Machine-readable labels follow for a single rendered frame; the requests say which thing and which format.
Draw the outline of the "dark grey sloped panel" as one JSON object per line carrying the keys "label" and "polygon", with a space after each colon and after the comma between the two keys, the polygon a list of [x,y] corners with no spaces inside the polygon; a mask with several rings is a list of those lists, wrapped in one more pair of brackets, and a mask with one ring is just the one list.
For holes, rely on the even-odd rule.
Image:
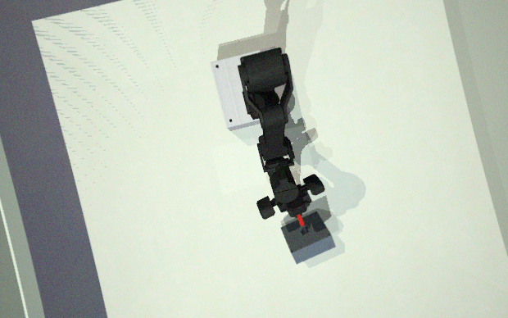
{"label": "dark grey sloped panel", "polygon": [[336,247],[332,234],[317,211],[302,217],[302,220],[303,226],[295,220],[280,227],[296,264]]}

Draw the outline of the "red peg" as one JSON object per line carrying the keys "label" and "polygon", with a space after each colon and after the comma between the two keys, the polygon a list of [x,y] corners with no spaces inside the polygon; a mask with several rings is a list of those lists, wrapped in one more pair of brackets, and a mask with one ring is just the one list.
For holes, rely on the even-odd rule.
{"label": "red peg", "polygon": [[300,214],[299,214],[299,215],[297,215],[297,219],[298,219],[298,221],[299,221],[300,225],[301,225],[301,226],[303,226],[303,225],[304,225],[304,222],[303,222],[302,217],[301,217],[301,215],[300,215]]}

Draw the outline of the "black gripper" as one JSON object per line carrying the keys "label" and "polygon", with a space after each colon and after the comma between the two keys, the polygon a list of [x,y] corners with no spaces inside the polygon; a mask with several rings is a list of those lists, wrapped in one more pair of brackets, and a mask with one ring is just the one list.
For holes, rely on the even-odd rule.
{"label": "black gripper", "polygon": [[[315,174],[304,178],[303,182],[304,185],[297,185],[301,191],[310,190],[312,195],[317,195],[324,192],[324,185]],[[264,220],[272,217],[275,214],[275,206],[278,206],[281,212],[287,211],[281,202],[278,202],[275,198],[270,200],[268,196],[258,200],[256,204]]]}

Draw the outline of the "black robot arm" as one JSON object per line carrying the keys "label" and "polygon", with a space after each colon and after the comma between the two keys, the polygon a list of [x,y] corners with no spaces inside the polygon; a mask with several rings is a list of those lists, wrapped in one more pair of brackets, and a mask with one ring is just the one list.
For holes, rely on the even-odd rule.
{"label": "black robot arm", "polygon": [[[293,80],[288,55],[281,53],[281,48],[274,48],[241,57],[238,72],[247,114],[253,120],[260,119],[263,129],[257,143],[263,171],[270,177],[274,198],[295,217],[305,212],[312,201],[307,190],[297,187],[289,169],[295,166],[295,156],[284,129],[288,123],[287,105],[293,92]],[[284,84],[279,104],[274,88]],[[290,159],[284,158],[287,155]]]}

